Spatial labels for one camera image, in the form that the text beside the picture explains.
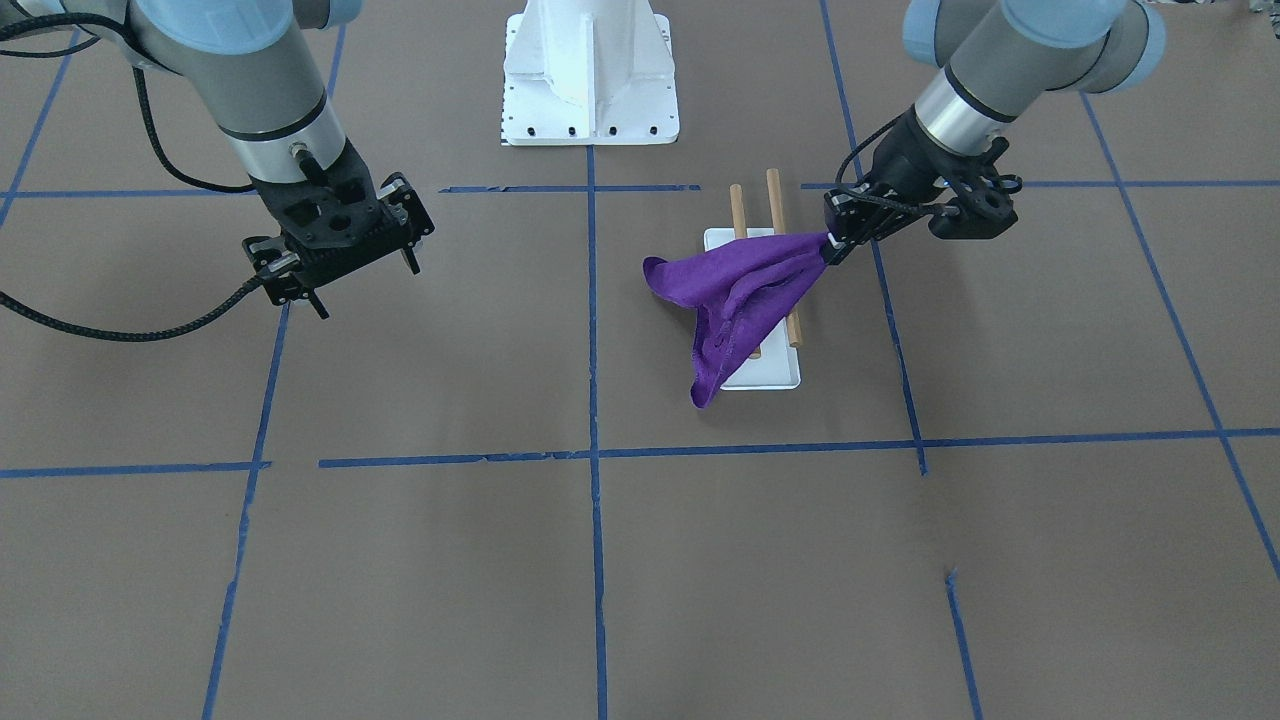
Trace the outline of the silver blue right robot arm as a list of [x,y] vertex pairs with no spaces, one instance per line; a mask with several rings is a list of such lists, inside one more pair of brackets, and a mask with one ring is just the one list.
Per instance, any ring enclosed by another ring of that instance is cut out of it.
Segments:
[[166,331],[76,325],[9,295],[3,306],[68,334],[145,343],[201,329],[257,290],[276,306],[303,301],[328,318],[317,290],[392,254],[419,274],[415,251],[434,232],[433,219],[401,173],[372,181],[303,37],[306,29],[344,26],[361,10],[360,1],[5,1],[4,41],[84,29],[118,47],[131,64],[143,128],[163,168],[182,183],[230,193],[229,184],[178,170],[157,137],[145,72],[186,78],[279,231],[244,240],[253,272],[228,300]]

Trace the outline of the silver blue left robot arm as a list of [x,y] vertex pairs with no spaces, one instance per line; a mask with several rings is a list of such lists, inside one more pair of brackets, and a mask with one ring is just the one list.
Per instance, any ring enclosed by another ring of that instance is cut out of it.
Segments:
[[914,1],[909,56],[936,74],[864,141],[869,167],[826,193],[824,263],[927,220],[940,240],[992,240],[1018,222],[1021,179],[996,167],[1009,127],[1044,94],[1114,94],[1148,78],[1167,28],[1143,1]]

